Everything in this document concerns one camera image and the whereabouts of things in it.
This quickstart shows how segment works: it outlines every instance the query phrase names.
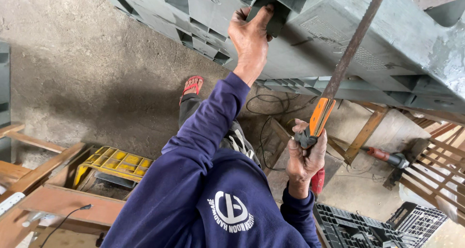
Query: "hand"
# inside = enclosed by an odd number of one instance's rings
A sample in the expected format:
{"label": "hand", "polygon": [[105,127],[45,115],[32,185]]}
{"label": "hand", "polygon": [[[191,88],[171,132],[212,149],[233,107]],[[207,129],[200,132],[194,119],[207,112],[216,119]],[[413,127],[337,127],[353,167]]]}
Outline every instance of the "hand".
{"label": "hand", "polygon": [[[299,119],[295,119],[295,124],[296,126],[292,128],[294,132],[303,132],[308,126],[308,123]],[[325,166],[327,141],[325,129],[318,137],[317,143],[307,150],[302,149],[299,142],[289,140],[287,147],[290,157],[286,172],[289,176],[289,194],[292,197],[297,199],[308,197],[311,178]]]}
{"label": "hand", "polygon": [[238,54],[234,73],[249,87],[266,64],[268,42],[272,39],[266,34],[266,25],[273,17],[274,7],[272,4],[263,6],[250,22],[246,22],[250,9],[251,7],[247,7],[235,11],[228,28],[229,37]]}

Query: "navy blue sweatshirt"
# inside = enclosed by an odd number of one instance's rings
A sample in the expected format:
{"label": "navy blue sweatshirt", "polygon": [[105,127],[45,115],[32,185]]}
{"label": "navy blue sweatshirt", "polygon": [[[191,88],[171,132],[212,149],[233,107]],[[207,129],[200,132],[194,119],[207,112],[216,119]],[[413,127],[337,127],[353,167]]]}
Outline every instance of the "navy blue sweatshirt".
{"label": "navy blue sweatshirt", "polygon": [[218,148],[250,88],[219,80],[162,150],[102,247],[321,247],[312,192],[283,193],[278,209],[265,174],[247,156]]}

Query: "person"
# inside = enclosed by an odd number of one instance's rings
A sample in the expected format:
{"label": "person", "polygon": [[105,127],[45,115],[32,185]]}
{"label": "person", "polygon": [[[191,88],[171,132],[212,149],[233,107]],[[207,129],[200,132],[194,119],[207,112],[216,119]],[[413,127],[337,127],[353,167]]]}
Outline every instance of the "person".
{"label": "person", "polygon": [[[237,67],[203,102],[197,95],[203,79],[186,82],[177,135],[148,169],[102,247],[321,247],[309,182],[324,165],[326,132],[308,152],[289,140],[289,181],[279,210],[235,120],[263,70],[271,40],[266,25],[273,6],[246,22],[249,12],[250,7],[236,11],[228,29]],[[294,132],[308,125],[296,124]]]}

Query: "red flip-flop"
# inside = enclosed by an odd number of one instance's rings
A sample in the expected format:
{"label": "red flip-flop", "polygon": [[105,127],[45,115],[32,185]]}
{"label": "red flip-flop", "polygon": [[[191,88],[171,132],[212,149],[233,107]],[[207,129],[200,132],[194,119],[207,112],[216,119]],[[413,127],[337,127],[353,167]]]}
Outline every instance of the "red flip-flop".
{"label": "red flip-flop", "polygon": [[[198,78],[199,80],[202,80],[202,82],[203,82],[203,78],[202,78],[201,76],[198,76],[198,75],[192,76],[192,77],[189,78],[189,80],[187,80],[187,81],[190,81],[190,80],[195,79],[195,78]],[[181,106],[181,101],[182,101],[182,97],[184,96],[184,92],[187,91],[187,90],[189,90],[189,89],[191,89],[192,87],[195,87],[195,93],[196,93],[196,94],[199,94],[199,91],[200,91],[200,90],[199,90],[199,83],[198,83],[198,82],[195,83],[195,84],[189,85],[188,87],[186,87],[186,88],[182,91],[181,98],[179,99],[179,106]]]}

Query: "yellow plastic pallet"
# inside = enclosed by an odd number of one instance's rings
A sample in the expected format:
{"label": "yellow plastic pallet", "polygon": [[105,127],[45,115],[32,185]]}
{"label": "yellow plastic pallet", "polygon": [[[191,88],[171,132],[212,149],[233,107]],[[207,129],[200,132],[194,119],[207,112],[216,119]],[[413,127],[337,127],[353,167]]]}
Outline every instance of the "yellow plastic pallet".
{"label": "yellow plastic pallet", "polygon": [[140,182],[153,162],[153,160],[141,156],[104,146],[78,166],[73,188],[76,189],[81,182],[82,175],[89,168],[96,169],[105,174]]}

